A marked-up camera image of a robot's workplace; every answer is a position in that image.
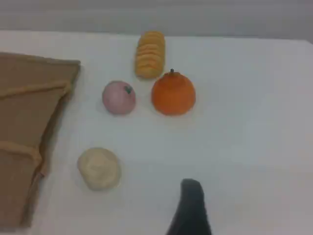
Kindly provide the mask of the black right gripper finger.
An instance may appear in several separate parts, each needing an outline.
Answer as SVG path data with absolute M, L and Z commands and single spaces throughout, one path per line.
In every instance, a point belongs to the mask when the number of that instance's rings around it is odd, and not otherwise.
M 211 235 L 207 217 L 204 191 L 199 181 L 183 179 L 180 184 L 180 199 L 168 235 Z

